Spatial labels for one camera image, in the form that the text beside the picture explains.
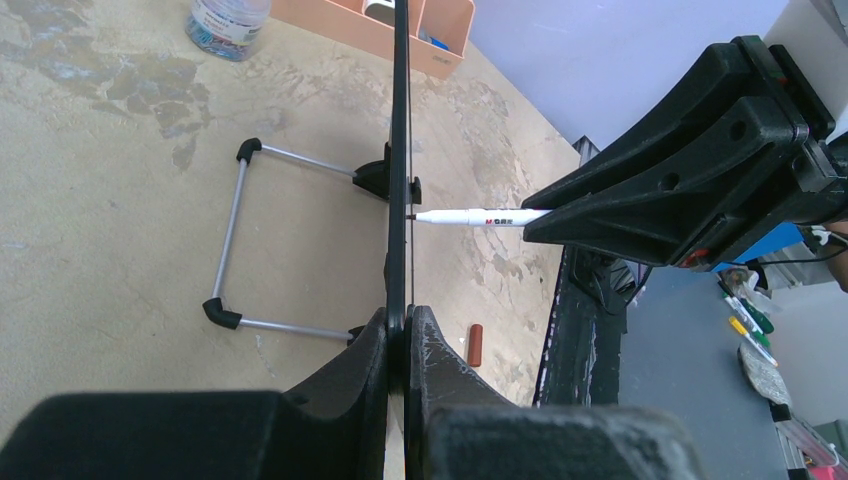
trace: white marker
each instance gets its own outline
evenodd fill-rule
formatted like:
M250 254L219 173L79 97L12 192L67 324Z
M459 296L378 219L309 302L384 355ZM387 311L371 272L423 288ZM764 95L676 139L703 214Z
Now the white marker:
M469 208L466 210L430 210L408 218L439 225L469 225L472 227L523 227L551 213L551 210Z

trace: screw hole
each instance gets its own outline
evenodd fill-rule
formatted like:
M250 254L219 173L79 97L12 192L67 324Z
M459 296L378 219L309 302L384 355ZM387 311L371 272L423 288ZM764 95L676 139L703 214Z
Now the screw hole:
M680 175L676 173L669 173L664 176L660 180L660 191L661 192L670 192L677 188L677 185L680 183Z
M748 126L745 125L745 122L738 121L733 122L733 125L730 126L730 139L734 142L742 140L742 137L745 136L745 130L748 129Z

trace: red-brown cylinder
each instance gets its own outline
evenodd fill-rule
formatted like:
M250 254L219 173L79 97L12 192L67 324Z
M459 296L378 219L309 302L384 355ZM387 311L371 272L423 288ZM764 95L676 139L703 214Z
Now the red-brown cylinder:
M471 325L468 335L468 365L479 367L483 363L483 325Z

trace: beige tabletop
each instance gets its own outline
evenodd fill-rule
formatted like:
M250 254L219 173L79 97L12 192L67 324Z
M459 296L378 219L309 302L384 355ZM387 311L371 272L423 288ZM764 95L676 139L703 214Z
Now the beige tabletop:
M0 2L0 438L58 392L285 390L344 348L225 330L200 304L241 142L351 169L380 159L391 64L276 20L255 56L230 63L185 36L187 8ZM448 81L414 73L412 105L423 209L514 207L577 165L474 47ZM387 205L347 177L256 158L227 303L307 326L365 323L385 303ZM478 371L527 404L561 249L523 243L520 229L415 233L416 303L463 355L481 323Z

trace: black plastic corner joint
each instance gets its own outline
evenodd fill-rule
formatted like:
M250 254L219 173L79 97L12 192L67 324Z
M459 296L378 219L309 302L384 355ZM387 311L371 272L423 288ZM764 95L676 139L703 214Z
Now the black plastic corner joint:
M235 330L241 322L242 314L224 310L224 304L220 297L210 298L203 302L203 311L206 312L206 318L209 321L230 330Z
M262 151L262 142L258 138L250 138L244 141L239 147L239 153L236 154L236 161L246 161L250 165L250 160L253 158L253 152Z

